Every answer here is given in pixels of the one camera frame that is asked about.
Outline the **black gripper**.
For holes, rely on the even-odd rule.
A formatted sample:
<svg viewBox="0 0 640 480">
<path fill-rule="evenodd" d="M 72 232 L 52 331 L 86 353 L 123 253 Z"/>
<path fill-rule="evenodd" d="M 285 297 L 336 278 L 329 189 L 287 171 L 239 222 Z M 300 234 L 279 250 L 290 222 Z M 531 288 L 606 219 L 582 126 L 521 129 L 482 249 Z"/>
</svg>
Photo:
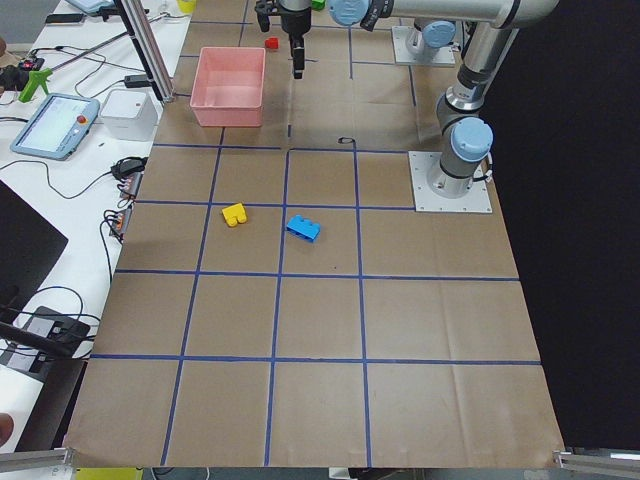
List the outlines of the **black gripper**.
<svg viewBox="0 0 640 480">
<path fill-rule="evenodd" d="M 291 36 L 291 57 L 293 78 L 303 78 L 305 69 L 304 36 L 311 29 L 310 0 L 279 0 L 282 29 Z"/>
</svg>

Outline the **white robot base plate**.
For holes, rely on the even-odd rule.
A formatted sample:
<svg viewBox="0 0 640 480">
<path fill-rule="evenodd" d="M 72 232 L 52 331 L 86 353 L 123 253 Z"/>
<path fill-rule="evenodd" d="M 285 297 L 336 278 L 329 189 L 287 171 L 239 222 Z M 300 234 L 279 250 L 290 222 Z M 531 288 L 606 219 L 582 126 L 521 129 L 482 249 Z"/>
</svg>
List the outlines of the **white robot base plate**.
<svg viewBox="0 0 640 480">
<path fill-rule="evenodd" d="M 419 213 L 491 214 L 487 182 L 478 166 L 472 177 L 456 179 L 440 165 L 440 152 L 409 151 L 415 210 Z"/>
</svg>

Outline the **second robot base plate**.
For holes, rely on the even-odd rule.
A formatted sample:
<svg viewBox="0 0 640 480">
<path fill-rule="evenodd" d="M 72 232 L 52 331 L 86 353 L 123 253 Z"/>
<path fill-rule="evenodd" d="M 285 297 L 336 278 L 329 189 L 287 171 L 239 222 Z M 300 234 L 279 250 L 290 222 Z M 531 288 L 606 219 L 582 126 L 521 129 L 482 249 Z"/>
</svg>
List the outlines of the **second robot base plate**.
<svg viewBox="0 0 640 480">
<path fill-rule="evenodd" d="M 413 26 L 393 26 L 391 36 L 396 65 L 449 68 L 456 64 L 449 45 L 429 47 L 424 42 L 422 33 Z"/>
</svg>

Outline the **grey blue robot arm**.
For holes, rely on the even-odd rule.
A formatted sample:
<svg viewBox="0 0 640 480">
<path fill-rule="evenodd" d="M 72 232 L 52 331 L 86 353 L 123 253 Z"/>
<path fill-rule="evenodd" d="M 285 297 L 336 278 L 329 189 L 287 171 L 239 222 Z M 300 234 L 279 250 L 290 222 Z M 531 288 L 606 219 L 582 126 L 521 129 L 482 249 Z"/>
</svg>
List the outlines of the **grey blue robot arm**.
<svg viewBox="0 0 640 480">
<path fill-rule="evenodd" d="M 468 193 L 474 173 L 489 157 L 493 132 L 478 118 L 485 91 L 521 28 L 548 16 L 555 1 L 329 1 L 339 25 L 371 31 L 388 17 L 468 21 L 475 24 L 455 82 L 439 98 L 436 115 L 443 136 L 440 159 L 427 174 L 429 188 L 454 199 Z"/>
</svg>

